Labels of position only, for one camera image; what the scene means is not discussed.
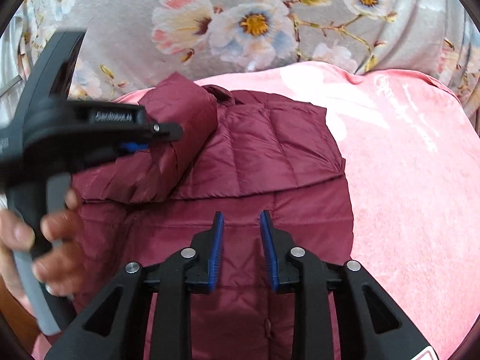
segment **white label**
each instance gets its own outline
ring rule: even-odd
[[[431,346],[427,346],[422,352],[417,354],[412,360],[438,360],[434,349]]]
[[[0,139],[0,154],[3,154],[6,149],[8,149],[8,138]]]
[[[131,114],[120,112],[102,112],[98,111],[95,115],[97,122],[131,122]]]

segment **wooden surface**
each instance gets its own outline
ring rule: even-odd
[[[35,340],[40,333],[37,321],[17,302],[10,292],[8,292],[1,277],[0,311],[25,350],[28,353],[32,353]]]

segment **human hand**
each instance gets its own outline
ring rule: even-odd
[[[78,292],[86,278],[83,266],[85,253],[82,246],[74,241],[75,236],[83,230],[82,219],[77,213],[81,199],[77,192],[69,190],[65,202],[67,209],[45,215],[40,223],[40,229],[48,241],[62,240],[63,244],[37,258],[32,265],[35,277],[56,296]],[[32,228],[25,222],[8,210],[0,211],[0,276],[9,292],[31,314],[32,306],[18,276],[13,251],[30,250],[34,239]]]

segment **floral fabric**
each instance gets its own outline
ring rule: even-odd
[[[25,0],[20,71],[58,29],[88,28],[71,87],[111,100],[173,71],[191,79],[324,61],[439,79],[473,117],[480,35],[458,0]]]

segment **pink flower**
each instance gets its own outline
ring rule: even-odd
[[[152,16],[152,41],[163,54],[203,45],[213,15],[210,0],[160,0]]]

